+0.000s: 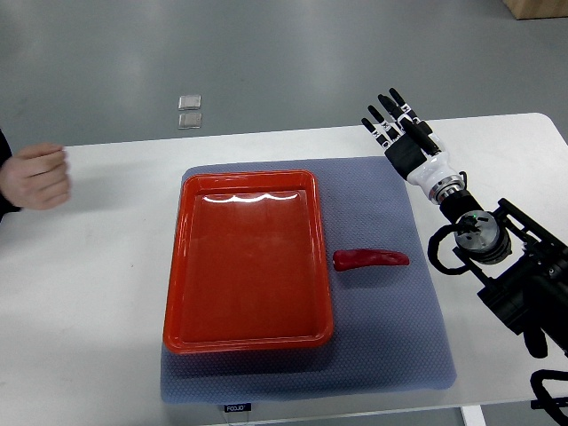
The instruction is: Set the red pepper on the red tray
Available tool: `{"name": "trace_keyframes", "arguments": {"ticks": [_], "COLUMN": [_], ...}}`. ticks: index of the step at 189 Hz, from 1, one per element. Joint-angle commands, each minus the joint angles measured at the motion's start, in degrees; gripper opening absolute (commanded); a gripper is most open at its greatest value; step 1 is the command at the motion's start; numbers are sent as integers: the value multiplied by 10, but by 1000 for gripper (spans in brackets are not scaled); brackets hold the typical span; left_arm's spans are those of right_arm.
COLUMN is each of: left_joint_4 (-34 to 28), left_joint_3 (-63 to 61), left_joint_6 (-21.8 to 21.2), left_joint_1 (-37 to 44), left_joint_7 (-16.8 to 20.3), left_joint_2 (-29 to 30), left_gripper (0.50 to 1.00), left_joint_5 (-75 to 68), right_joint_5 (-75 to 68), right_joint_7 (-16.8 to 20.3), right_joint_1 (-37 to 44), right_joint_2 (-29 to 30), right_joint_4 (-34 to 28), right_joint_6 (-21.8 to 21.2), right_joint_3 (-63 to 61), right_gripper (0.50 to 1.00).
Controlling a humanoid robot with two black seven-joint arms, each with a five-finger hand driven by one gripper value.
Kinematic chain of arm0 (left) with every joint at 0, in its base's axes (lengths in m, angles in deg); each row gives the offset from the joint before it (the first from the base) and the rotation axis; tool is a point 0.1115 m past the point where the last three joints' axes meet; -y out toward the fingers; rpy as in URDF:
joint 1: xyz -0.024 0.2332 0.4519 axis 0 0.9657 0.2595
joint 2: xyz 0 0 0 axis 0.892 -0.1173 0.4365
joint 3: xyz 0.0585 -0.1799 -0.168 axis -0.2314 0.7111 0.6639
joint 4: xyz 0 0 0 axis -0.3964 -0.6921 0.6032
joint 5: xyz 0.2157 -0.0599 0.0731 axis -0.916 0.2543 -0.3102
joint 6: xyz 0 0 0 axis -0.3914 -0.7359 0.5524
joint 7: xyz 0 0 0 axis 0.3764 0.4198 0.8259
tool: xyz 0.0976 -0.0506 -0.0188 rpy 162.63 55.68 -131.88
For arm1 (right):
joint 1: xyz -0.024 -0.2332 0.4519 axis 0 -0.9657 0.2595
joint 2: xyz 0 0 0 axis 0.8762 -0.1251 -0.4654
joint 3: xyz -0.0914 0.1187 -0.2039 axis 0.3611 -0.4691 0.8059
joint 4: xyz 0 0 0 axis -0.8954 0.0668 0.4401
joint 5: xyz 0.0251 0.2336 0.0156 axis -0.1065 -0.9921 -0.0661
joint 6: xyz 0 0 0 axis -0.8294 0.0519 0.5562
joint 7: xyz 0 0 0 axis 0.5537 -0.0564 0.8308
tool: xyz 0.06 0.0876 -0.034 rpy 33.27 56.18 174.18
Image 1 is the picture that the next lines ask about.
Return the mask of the person's bare hand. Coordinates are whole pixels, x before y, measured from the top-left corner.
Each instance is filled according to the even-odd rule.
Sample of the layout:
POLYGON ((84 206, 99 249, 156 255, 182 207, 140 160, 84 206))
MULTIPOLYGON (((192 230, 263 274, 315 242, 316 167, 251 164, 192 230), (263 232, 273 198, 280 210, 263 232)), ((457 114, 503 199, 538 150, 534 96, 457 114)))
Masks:
POLYGON ((53 209, 68 201, 71 180, 64 146, 42 143, 12 156, 17 201, 23 209, 53 209))

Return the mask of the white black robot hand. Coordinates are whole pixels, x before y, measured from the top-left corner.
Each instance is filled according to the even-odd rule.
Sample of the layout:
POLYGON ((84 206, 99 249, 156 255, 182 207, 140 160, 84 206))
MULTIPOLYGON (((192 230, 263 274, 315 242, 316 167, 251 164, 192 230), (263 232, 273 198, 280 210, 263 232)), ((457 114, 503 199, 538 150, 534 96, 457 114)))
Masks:
POLYGON ((382 147, 397 173, 411 185, 436 186, 446 179, 457 179, 458 172, 449 165, 449 153, 426 122, 395 88, 389 88, 391 98, 377 96, 383 108, 396 123, 388 122, 372 105, 368 112, 383 128, 381 133, 367 118, 361 123, 382 147))

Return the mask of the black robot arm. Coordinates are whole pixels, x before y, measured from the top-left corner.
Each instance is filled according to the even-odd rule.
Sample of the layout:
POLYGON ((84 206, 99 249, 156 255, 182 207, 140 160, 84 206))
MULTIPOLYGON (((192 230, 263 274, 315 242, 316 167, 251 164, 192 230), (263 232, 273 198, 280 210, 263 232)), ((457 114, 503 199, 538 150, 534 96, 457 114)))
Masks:
POLYGON ((511 202, 486 211, 454 170, 440 138, 394 88, 378 95, 362 123, 394 170, 439 207, 447 225, 429 239, 427 257, 445 275, 472 272, 478 297, 529 353, 542 359, 547 341, 567 348, 567 247, 511 202))

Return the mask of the dark sleeve forearm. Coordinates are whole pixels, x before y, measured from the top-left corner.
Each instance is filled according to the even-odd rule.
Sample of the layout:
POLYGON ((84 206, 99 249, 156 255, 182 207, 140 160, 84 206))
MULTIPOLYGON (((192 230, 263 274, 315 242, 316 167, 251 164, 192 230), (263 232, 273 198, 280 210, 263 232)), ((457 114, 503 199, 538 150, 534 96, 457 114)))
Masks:
POLYGON ((13 176, 14 161, 10 145, 1 133, 1 218, 21 210, 17 201, 17 182, 13 176))

